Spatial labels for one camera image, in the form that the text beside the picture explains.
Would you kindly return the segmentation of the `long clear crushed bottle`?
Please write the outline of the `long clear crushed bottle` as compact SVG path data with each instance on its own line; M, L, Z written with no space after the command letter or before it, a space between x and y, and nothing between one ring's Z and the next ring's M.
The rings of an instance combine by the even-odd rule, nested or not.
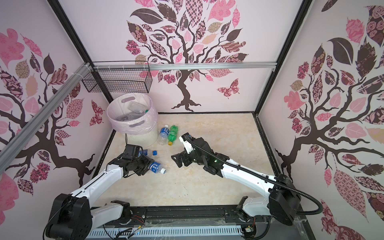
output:
M129 114L125 114L125 115L121 115L121 116L117 117L116 121L129 122L129 121L133 121L133 120L139 119L142 116L143 115L141 115L141 114L129 113Z

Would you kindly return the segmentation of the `clear square bottle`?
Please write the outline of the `clear square bottle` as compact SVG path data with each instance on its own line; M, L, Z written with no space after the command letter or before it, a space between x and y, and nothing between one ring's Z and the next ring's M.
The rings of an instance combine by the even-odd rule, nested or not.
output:
M144 115L147 113L148 107L136 102L129 102L128 109L136 114Z

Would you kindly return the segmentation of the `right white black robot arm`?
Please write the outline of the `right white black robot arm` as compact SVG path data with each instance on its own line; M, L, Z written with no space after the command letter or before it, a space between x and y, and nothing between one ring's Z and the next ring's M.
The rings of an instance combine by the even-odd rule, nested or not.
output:
M226 155L215 153L203 138L186 134L179 140L184 151L171 156L179 168L197 164L211 175L238 182L260 194L259 198L245 197L240 201L241 214L270 216L286 226L293 225L301 197L284 175L276 177L244 167Z

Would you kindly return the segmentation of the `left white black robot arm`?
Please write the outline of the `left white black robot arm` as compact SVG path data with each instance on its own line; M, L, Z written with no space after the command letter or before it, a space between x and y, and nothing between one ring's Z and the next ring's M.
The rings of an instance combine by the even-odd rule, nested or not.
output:
M84 240L92 230L111 221L130 220L132 211L127 202L112 201L103 207L94 204L114 183L128 178L130 172L143 176L149 171L154 160L140 154L141 149L140 146L126 145L124 152L88 183L70 194L58 195L43 230L43 238Z

